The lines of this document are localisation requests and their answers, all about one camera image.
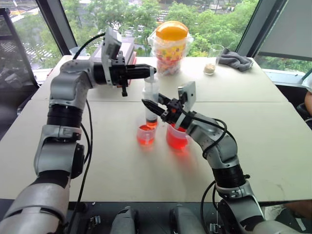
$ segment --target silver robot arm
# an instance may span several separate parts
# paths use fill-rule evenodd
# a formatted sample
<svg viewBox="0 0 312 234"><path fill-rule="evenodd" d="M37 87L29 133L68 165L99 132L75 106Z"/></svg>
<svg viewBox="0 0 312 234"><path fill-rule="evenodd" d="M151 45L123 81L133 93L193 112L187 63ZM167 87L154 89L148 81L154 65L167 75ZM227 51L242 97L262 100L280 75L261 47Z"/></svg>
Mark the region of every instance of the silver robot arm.
<svg viewBox="0 0 312 234"><path fill-rule="evenodd" d="M298 233L278 222L265 221L251 186L243 175L237 157L237 144L232 135L223 134L215 119L200 113L190 112L195 102L195 82L178 88L179 100L169 99L159 94L158 102L167 110L150 100L142 100L144 105L169 124L174 123L186 129L186 133L203 150L203 157L213 170L215 186L222 200L218 211L227 232L232 234L277 234Z"/></svg>
<svg viewBox="0 0 312 234"><path fill-rule="evenodd" d="M120 46L120 35L108 28L102 44L102 63L69 61L52 80L48 120L42 128L34 160L38 177L5 214L0 223L1 234L62 231L70 181L83 171L84 146L77 141L81 138L81 117L88 90L108 83L122 86L122 95L126 96L128 79L150 76L149 65L125 65Z"/></svg>

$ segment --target orange lid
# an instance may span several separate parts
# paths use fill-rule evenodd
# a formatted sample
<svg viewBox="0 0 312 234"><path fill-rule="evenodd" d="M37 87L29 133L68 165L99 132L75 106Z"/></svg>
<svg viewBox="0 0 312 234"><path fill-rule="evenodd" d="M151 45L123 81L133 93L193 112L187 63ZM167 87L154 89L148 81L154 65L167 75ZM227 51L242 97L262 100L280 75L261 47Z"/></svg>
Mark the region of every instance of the orange lid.
<svg viewBox="0 0 312 234"><path fill-rule="evenodd" d="M163 40L182 40L187 37L189 29L179 21L167 21L158 26L156 36Z"/></svg>

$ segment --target glass cup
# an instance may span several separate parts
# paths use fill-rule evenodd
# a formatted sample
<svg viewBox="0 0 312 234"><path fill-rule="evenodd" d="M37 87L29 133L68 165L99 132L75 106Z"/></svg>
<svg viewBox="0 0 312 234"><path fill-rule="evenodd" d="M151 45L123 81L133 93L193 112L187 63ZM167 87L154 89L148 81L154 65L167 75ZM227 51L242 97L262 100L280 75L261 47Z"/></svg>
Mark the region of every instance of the glass cup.
<svg viewBox="0 0 312 234"><path fill-rule="evenodd" d="M204 73L212 75L215 73L215 67L218 65L224 47L222 45L211 45L204 67Z"/></svg>

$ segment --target white table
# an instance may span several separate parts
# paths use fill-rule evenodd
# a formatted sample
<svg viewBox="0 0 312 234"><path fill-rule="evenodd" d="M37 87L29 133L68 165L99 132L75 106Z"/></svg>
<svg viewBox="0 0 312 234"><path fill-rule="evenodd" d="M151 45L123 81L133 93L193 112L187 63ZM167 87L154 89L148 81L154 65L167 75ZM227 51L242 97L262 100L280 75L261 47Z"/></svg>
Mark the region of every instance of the white table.
<svg viewBox="0 0 312 234"><path fill-rule="evenodd" d="M153 148L142 149L135 123L144 112L141 103L90 105L94 152L83 201L200 201L214 178L198 145L191 142L188 152L173 152L165 139L166 124L161 123ZM311 198L312 131L290 103L198 102L194 110L228 124L259 201ZM31 100L0 142L0 198L14 199L34 181L33 159L47 111L47 100ZM83 123L88 126L86 112ZM72 181L70 200L76 200L81 179Z"/></svg>
<svg viewBox="0 0 312 234"><path fill-rule="evenodd" d="M53 69L47 81L32 97L48 100L51 80L59 74L59 68L72 56L64 56ZM254 62L252 69L240 72L229 66L220 65L213 76L203 73L205 58L185 58L181 71L174 76L161 77L161 93L169 98L177 98L177 88L188 81L196 81L197 102L287 102L259 65ZM138 57L136 63L146 63L156 67L155 58ZM140 101L144 81L132 80L127 88L128 96L121 96L121 88L98 86L88 93L89 101Z"/></svg>

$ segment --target gray cloth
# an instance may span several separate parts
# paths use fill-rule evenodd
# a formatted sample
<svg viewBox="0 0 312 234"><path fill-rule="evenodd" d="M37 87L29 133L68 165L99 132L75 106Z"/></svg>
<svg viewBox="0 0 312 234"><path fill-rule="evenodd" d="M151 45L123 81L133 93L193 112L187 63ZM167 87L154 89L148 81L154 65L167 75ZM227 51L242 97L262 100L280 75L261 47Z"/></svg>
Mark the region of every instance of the gray cloth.
<svg viewBox="0 0 312 234"><path fill-rule="evenodd" d="M228 65L232 68L238 69L244 72L252 67L253 61L246 56L241 56L236 52L231 52L229 49L225 48L220 57L219 63Z"/></svg>

